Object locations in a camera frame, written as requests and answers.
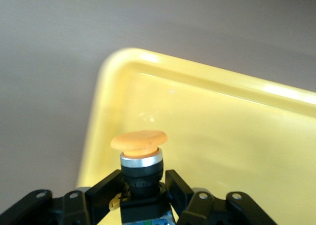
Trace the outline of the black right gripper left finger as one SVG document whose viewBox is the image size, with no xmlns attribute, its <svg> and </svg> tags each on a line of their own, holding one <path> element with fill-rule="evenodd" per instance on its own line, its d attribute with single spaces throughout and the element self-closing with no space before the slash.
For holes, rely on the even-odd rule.
<svg viewBox="0 0 316 225">
<path fill-rule="evenodd" d="M 76 189 L 54 198 L 48 189 L 34 190 L 4 211 L 0 223 L 96 225 L 110 212 L 110 201 L 123 187 L 121 170 L 115 170 L 85 192 Z"/>
</svg>

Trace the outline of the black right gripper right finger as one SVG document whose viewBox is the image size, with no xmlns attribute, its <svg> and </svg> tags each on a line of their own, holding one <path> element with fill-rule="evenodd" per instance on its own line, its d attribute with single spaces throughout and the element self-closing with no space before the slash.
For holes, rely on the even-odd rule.
<svg viewBox="0 0 316 225">
<path fill-rule="evenodd" d="M 222 200 L 192 188 L 175 170 L 165 172 L 165 185 L 178 225 L 275 225 L 276 222 L 246 193 L 229 192 Z"/>
</svg>

